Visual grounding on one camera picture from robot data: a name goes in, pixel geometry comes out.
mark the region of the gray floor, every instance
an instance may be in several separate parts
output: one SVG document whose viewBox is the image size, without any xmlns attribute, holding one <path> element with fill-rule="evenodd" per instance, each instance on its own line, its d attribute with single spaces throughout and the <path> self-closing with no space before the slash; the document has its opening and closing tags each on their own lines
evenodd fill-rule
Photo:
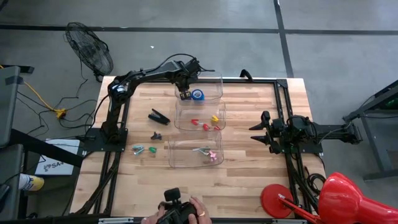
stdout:
<svg viewBox="0 0 398 224">
<path fill-rule="evenodd" d="M 398 3 L 394 0 L 280 0 L 280 5 L 286 29 L 398 29 L 395 10 Z M 70 21 L 117 27 L 277 28 L 272 0 L 13 0 L 0 12 L 0 24 L 64 26 Z M 197 56 L 204 67 L 214 68 L 224 76 L 238 76 L 246 68 L 255 77 L 286 77 L 279 34 L 98 32 L 97 35 L 109 45 L 115 64 L 112 75 L 153 67 L 168 55 L 186 52 Z M 343 123 L 343 115 L 397 79 L 397 36 L 287 35 L 287 44 L 294 76 L 304 78 L 313 119 L 320 124 Z M 82 81 L 79 60 L 63 40 L 63 32 L 0 30 L 0 49 L 1 63 L 35 67 L 34 74 L 24 78 L 51 105 L 63 96 L 73 96 Z M 85 66 L 83 75 L 90 80 L 80 98 L 67 100 L 62 106 L 68 108 L 97 98 L 100 84 Z M 26 86 L 21 86 L 20 91 L 34 97 Z M 36 111 L 43 109 L 23 100 Z M 91 112 L 94 106 L 88 103 L 68 116 L 77 118 Z M 45 114 L 44 119 L 50 131 L 41 139 L 84 133 L 83 129 L 61 128 L 53 114 Z M 38 122 L 36 114 L 17 104 L 16 129 L 27 132 Z M 342 172 L 368 197 L 398 207 L 398 178 L 366 183 L 362 180 L 364 174 L 378 171 L 366 139 L 357 146 L 325 141 L 323 148 L 326 174 Z M 42 217 L 60 215 L 71 190 L 65 187 L 39 195 L 30 200 L 30 207 Z"/>
</svg>

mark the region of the black fan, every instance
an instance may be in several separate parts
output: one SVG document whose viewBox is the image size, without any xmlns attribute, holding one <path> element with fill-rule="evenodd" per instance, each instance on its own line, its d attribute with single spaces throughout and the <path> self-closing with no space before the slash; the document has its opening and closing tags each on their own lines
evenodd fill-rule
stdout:
<svg viewBox="0 0 398 224">
<path fill-rule="evenodd" d="M 113 70 L 113 61 L 108 45 L 100 40 L 87 26 L 79 22 L 70 22 L 65 31 L 68 43 L 80 60 L 93 72 L 97 81 L 99 76 L 109 75 Z"/>
</svg>

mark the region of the person's hand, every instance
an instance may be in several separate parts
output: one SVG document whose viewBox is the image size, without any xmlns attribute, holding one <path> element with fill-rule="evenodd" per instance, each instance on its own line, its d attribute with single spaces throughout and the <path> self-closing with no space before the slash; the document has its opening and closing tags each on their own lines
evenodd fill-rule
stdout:
<svg viewBox="0 0 398 224">
<path fill-rule="evenodd" d="M 198 218 L 196 218 L 194 214 L 189 214 L 188 216 L 189 224 L 211 224 L 209 211 L 207 210 L 205 205 L 201 201 L 199 201 L 198 198 L 193 196 L 191 196 L 189 202 L 195 207 L 198 215 Z"/>
<path fill-rule="evenodd" d="M 155 213 L 154 215 L 151 215 L 149 217 L 145 217 L 141 220 L 141 224 L 156 224 L 157 220 L 162 217 L 165 213 L 164 206 L 161 205 L 159 208 L 159 211 Z"/>
</svg>

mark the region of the transparent container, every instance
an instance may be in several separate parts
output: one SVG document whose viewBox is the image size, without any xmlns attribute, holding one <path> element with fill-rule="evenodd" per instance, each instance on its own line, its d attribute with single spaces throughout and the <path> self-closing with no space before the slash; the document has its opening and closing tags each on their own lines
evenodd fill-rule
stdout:
<svg viewBox="0 0 398 224">
<path fill-rule="evenodd" d="M 196 83 L 189 85 L 191 92 L 194 90 L 201 90 L 205 96 L 205 100 L 220 99 L 223 96 L 223 76 L 218 72 L 201 72 L 199 80 Z M 180 92 L 175 87 L 175 97 L 181 100 Z"/>
<path fill-rule="evenodd" d="M 212 121 L 216 116 L 218 122 Z M 225 102 L 215 100 L 177 100 L 175 103 L 174 126 L 186 131 L 218 131 L 225 128 Z"/>
<path fill-rule="evenodd" d="M 205 155 L 198 148 L 206 148 Z M 185 131 L 169 136 L 169 164 L 173 168 L 193 168 L 219 165 L 224 161 L 221 132 Z"/>
</svg>

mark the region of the wooden table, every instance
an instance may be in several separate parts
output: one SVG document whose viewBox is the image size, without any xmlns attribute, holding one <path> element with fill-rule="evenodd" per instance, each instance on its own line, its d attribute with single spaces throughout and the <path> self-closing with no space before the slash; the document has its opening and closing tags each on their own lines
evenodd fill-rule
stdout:
<svg viewBox="0 0 398 224">
<path fill-rule="evenodd" d="M 99 98 L 114 77 L 104 77 Z M 304 81 L 287 79 L 294 114 L 311 118 Z M 169 166 L 167 136 L 178 133 L 174 126 L 176 97 L 174 85 L 145 83 L 139 85 L 131 98 L 126 127 L 129 130 L 126 150 L 121 156 L 114 193 L 112 216 L 146 217 L 157 211 L 163 192 L 179 187 L 182 201 L 197 196 L 207 206 L 211 217 L 269 218 L 263 211 L 259 196 L 269 184 L 289 186 L 285 158 L 270 154 L 268 147 L 250 139 L 265 131 L 248 131 L 260 123 L 260 115 L 268 110 L 271 119 L 277 118 L 274 88 L 270 84 L 225 83 L 222 100 L 226 103 L 226 127 L 222 130 L 224 162 L 202 169 L 173 169 Z M 280 91 L 285 110 L 283 91 Z M 109 100 L 98 110 L 96 127 L 106 119 Z M 172 121 L 168 126 L 156 123 L 147 116 L 151 108 L 160 111 Z M 151 141 L 154 131 L 163 135 L 162 141 Z M 132 145 L 143 144 L 146 150 L 139 156 L 132 153 Z M 157 148 L 151 154 L 147 148 Z M 83 161 L 71 212 L 77 211 L 88 200 L 100 179 L 103 152 L 94 152 Z M 303 154 L 303 163 L 310 172 L 325 175 L 319 158 Z M 104 190 L 102 209 L 108 189 Z"/>
</svg>

